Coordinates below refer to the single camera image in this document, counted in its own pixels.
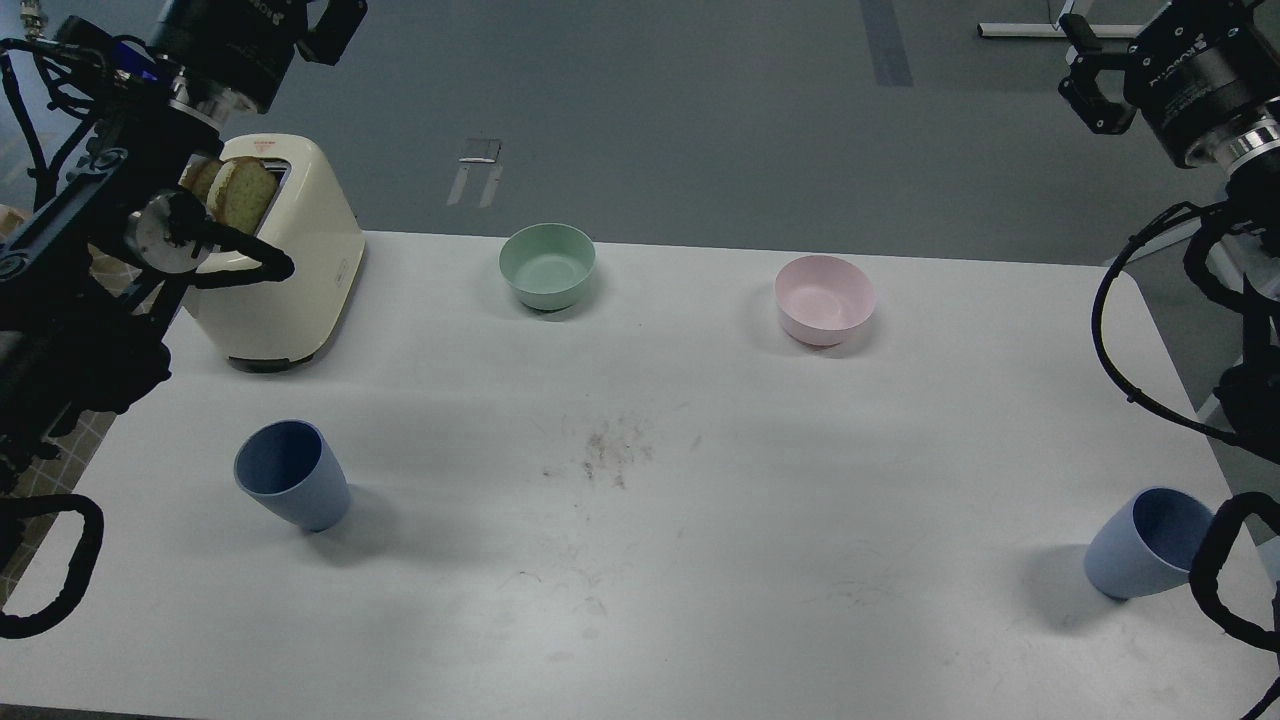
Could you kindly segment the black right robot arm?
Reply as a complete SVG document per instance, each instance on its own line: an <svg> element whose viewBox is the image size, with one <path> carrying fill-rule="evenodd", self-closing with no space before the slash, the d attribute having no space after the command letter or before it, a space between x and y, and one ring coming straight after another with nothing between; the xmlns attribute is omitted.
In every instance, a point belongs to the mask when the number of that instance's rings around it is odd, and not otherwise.
<svg viewBox="0 0 1280 720"><path fill-rule="evenodd" d="M1097 135L1121 135L1140 117L1181 169L1217 165L1225 196L1207 206L1178 202L1134 233L1111 261L1091 310L1094 354L1130 404L1224 445L1277 461L1277 300L1242 279L1234 290L1210 269L1210 254L1239 231L1277 251L1277 50L1254 26L1253 1L1170 1L1121 51L1107 50L1078 13L1060 29L1074 51L1059 92ZM1114 282L1157 234L1185 222L1183 269L1212 304L1243 320L1242 357L1213 396L1226 429L1175 413L1134 386L1105 346L1103 315Z"/></svg>

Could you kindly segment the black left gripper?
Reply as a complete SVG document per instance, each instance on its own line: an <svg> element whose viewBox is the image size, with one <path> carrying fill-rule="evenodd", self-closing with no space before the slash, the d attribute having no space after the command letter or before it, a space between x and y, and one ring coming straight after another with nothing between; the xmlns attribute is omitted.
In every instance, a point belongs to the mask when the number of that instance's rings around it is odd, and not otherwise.
<svg viewBox="0 0 1280 720"><path fill-rule="evenodd" d="M296 56L335 67L367 1L325 1L308 27L306 1L166 1L148 50L239 95L253 113L274 104Z"/></svg>

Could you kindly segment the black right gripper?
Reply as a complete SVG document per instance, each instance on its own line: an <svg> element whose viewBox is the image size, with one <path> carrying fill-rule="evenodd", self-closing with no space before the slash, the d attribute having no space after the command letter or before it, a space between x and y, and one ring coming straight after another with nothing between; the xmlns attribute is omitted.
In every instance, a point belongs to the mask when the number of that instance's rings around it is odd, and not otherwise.
<svg viewBox="0 0 1280 720"><path fill-rule="evenodd" d="M1215 163L1212 143L1277 101L1277 50L1247 1L1169 1L1135 40L1101 37L1080 14L1059 28L1074 51L1059 94L1091 132L1123 135L1138 110L1181 169ZM1105 72L1128 72L1126 102L1100 87Z"/></svg>

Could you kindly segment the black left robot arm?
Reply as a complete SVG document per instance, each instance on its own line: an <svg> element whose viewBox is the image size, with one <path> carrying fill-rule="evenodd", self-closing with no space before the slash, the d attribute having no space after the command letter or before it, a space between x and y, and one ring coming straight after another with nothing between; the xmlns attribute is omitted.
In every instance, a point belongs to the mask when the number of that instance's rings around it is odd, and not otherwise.
<svg viewBox="0 0 1280 720"><path fill-rule="evenodd" d="M151 38L70 15L3 40L35 211L3 241L3 492L82 413L124 413L170 375L186 291L283 282L294 261L180 183L236 111L268 111L291 63L335 65L369 5L168 1Z"/></svg>

